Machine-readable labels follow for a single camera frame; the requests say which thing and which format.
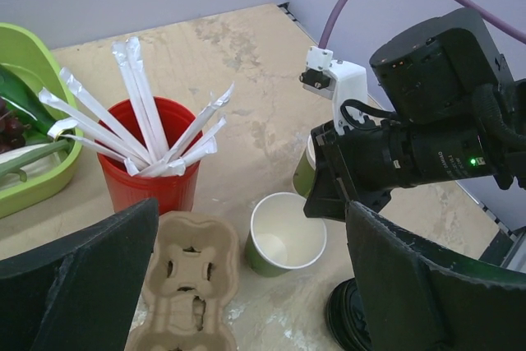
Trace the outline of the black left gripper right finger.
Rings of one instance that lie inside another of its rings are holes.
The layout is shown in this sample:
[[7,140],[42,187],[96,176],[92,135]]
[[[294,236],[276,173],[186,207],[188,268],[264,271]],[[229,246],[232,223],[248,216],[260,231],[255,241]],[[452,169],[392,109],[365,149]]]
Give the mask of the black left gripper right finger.
[[523,350],[525,275],[454,252],[364,205],[348,250],[374,350]]

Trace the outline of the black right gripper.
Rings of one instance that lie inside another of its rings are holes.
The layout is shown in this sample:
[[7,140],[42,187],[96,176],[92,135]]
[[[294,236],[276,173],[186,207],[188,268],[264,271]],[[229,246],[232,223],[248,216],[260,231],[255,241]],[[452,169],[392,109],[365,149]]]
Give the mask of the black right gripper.
[[311,131],[316,167],[307,218],[345,220],[357,201],[382,210],[395,188],[491,176],[525,184],[525,83],[515,80],[482,16],[460,8],[377,49],[370,66],[393,105],[347,99],[353,129]]

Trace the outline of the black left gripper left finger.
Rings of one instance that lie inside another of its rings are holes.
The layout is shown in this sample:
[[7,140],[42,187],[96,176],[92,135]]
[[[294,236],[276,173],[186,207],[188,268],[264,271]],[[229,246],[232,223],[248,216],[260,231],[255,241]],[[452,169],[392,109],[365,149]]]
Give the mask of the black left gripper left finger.
[[122,350],[159,224],[143,200],[1,261],[3,350]]

